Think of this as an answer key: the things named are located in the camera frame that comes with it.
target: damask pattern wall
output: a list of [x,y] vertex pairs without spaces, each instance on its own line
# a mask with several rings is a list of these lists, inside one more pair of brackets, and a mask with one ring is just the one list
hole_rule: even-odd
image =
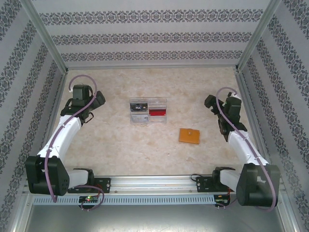
[[0,232],[8,227],[24,162],[43,145],[62,79],[18,0],[0,0]]
[[283,0],[243,70],[301,231],[309,231],[308,15],[307,0]]
[[236,65],[269,0],[34,0],[69,68]]

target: clear plastic case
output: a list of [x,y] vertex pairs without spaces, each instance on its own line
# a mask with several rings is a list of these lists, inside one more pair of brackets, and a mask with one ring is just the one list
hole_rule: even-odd
[[130,99],[131,124],[166,124],[166,98]]

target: orange block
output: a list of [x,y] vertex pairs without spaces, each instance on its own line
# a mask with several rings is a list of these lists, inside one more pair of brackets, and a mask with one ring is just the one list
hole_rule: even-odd
[[199,130],[180,128],[179,142],[199,144]]

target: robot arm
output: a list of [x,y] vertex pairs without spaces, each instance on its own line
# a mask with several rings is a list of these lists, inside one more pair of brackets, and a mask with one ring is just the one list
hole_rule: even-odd
[[[73,87],[73,98],[68,100],[65,108],[61,111],[60,121],[54,134],[37,156],[30,156],[27,158],[25,165],[31,193],[49,195],[44,173],[44,159],[47,149],[50,149],[48,170],[55,195],[63,196],[68,189],[78,185],[93,185],[94,174],[91,169],[74,169],[72,171],[67,171],[63,166],[63,160],[75,134],[81,129],[84,123],[89,122],[93,118],[91,111],[105,103],[105,98],[100,91],[97,92],[95,100],[87,109],[79,113],[76,117],[73,117],[65,125],[56,137],[52,148],[49,148],[56,131],[64,122],[92,100],[93,95],[90,96],[89,92],[92,93],[92,89],[87,85],[75,85]],[[92,118],[86,121],[89,115],[92,115]]]
[[[240,97],[236,94],[232,95],[229,93],[224,103],[219,100],[219,105],[223,110],[224,115],[234,124],[240,133],[244,135],[245,139],[249,141],[255,154],[265,167],[275,189],[277,205],[280,171],[276,165],[270,165],[260,155],[254,144],[251,142],[246,127],[239,122],[241,108]],[[253,155],[253,152],[249,148],[245,139],[234,131],[220,114],[215,96],[209,95],[205,100],[205,106],[207,108],[212,107],[211,111],[218,116],[220,133],[234,149],[240,162],[243,164],[243,169],[240,174],[232,168],[217,167],[212,173],[213,180],[218,182],[216,184],[228,186],[235,191],[240,205],[271,206],[273,199],[272,193],[269,183],[266,181],[266,176],[257,161],[257,157]]]

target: marble-patterned surface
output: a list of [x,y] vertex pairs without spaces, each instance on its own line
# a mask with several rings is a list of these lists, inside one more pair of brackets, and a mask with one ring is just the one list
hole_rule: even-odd
[[[69,81],[78,74],[96,80],[106,103],[74,137],[65,157],[67,168],[91,168],[95,175],[175,175],[241,167],[219,132],[217,116],[204,106],[205,98],[219,88],[237,89],[232,68],[69,71],[60,109],[71,98]],[[85,78],[73,84],[78,83],[93,86]],[[167,124],[131,125],[129,99],[139,97],[167,98]],[[249,129],[244,109],[241,121]],[[200,144],[178,142],[180,128],[200,130]]]

